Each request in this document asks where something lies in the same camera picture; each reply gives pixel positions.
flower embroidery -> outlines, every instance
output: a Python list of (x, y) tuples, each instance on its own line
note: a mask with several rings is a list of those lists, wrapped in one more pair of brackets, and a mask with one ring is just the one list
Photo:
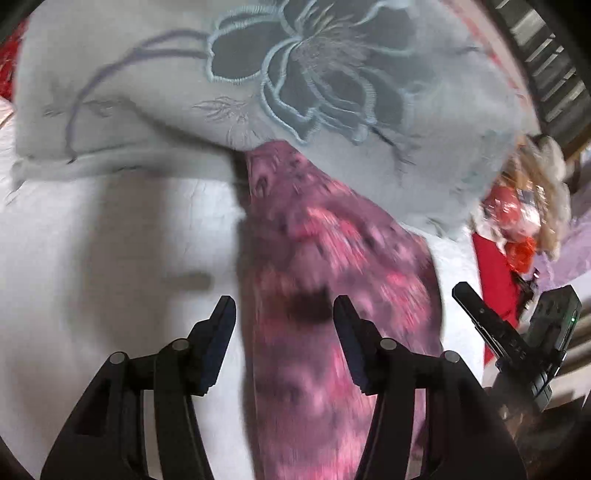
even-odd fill
[(285, 0), (218, 19), (210, 80), (260, 82), (265, 112), (300, 142), (324, 125), (352, 142), (404, 129), (431, 79), (414, 54), (411, 0)]

